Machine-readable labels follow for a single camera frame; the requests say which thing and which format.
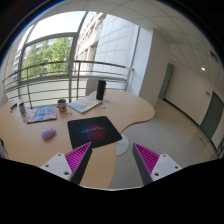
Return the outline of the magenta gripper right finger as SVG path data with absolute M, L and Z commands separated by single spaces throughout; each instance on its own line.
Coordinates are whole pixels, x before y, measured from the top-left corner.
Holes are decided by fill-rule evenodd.
M 157 154 L 137 143 L 133 144 L 132 153 L 144 185 L 148 185 L 182 169 L 167 154 Z

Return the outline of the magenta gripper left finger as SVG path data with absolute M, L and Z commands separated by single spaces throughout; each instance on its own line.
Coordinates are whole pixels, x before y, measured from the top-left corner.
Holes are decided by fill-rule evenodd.
M 88 142 L 67 154 L 57 153 L 42 166 L 42 169 L 79 185 L 91 154 L 92 145 Z

